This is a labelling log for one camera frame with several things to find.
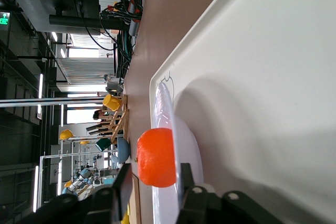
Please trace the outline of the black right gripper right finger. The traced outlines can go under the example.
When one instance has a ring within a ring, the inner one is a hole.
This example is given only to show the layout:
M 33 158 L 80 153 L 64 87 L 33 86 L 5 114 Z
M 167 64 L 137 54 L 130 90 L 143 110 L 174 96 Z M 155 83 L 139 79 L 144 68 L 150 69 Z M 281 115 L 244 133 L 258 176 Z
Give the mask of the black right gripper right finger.
M 204 186 L 195 185 L 191 165 L 181 164 L 183 203 L 178 223 L 221 223 L 221 199 Z

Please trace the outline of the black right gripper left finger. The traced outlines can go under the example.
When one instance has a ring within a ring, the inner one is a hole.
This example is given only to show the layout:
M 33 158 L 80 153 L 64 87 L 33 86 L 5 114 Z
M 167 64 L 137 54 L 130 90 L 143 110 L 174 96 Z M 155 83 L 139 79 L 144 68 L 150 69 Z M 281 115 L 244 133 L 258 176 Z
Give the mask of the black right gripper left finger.
M 100 187 L 91 195 L 86 223 L 119 223 L 127 211 L 132 193 L 131 164 L 124 164 L 114 183 Z

